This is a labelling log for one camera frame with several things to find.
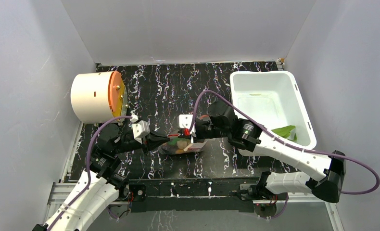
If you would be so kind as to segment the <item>green chili pepper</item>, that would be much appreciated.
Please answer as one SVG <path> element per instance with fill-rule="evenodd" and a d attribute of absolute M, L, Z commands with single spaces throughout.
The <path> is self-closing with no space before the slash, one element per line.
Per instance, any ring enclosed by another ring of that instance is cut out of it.
<path fill-rule="evenodd" d="M 179 137 L 170 137 L 170 141 L 168 142 L 168 145 L 175 146 L 178 141 L 181 141 L 182 139 Z"/>

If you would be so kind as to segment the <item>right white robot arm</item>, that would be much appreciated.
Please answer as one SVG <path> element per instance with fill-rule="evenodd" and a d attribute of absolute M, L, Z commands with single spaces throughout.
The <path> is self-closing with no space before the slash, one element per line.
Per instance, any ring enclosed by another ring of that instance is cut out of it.
<path fill-rule="evenodd" d="M 227 138 L 239 152 L 261 154 L 277 159 L 297 172 L 263 172 L 255 185 L 241 189 L 244 200 L 271 199 L 282 193 L 310 193 L 329 203 L 337 203 L 342 192 L 345 175 L 344 154 L 321 157 L 303 148 L 295 149 L 280 137 L 270 137 L 251 120 L 238 118 L 234 109 L 216 101 L 208 108 L 207 118 L 179 115 L 179 136 L 190 139 L 189 150 L 207 139 Z"/>

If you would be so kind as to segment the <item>garlic bulb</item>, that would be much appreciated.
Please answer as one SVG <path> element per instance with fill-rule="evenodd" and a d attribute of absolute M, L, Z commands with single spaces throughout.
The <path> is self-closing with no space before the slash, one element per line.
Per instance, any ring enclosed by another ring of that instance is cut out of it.
<path fill-rule="evenodd" d="M 176 150 L 176 154 L 182 154 L 182 153 L 185 153 L 186 152 L 186 148 L 188 146 L 188 142 L 187 141 L 178 141 L 177 142 L 177 150 Z"/>

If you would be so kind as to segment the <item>clear zip top bag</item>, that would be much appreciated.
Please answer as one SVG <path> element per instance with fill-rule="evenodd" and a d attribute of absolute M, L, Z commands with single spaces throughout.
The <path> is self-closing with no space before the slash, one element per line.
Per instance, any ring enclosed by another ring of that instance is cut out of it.
<path fill-rule="evenodd" d="M 192 142 L 191 139 L 180 138 L 179 133 L 169 134 L 168 142 L 165 142 L 158 147 L 158 151 L 161 154 L 166 155 L 177 155 L 177 154 L 187 154 L 201 152 L 204 150 L 208 140 L 202 140 L 202 142 Z"/>

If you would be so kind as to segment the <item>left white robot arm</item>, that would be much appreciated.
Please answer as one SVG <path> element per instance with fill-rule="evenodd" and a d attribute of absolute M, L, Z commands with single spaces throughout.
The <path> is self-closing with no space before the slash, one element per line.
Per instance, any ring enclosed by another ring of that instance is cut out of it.
<path fill-rule="evenodd" d="M 103 123 L 92 136 L 86 155 L 86 172 L 75 184 L 68 197 L 43 224 L 36 224 L 35 231 L 86 231 L 95 219 L 117 200 L 125 200 L 130 193 L 129 180 L 118 173 L 120 159 L 113 155 L 94 156 L 92 151 L 102 130 L 110 125 Z M 111 141 L 120 152 L 136 149 L 151 151 L 169 141 L 169 137 L 149 129 L 146 121 L 135 122 L 127 141 L 117 138 Z"/>

